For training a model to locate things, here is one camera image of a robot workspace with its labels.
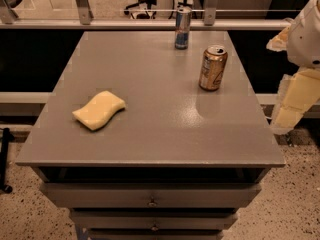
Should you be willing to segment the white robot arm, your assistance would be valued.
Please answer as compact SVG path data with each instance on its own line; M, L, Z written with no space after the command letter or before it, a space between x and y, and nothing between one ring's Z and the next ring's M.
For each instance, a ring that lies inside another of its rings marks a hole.
M320 100L320 0L309 0L266 48L286 51L288 61L298 67L292 76L283 75L271 115L272 132L283 135Z

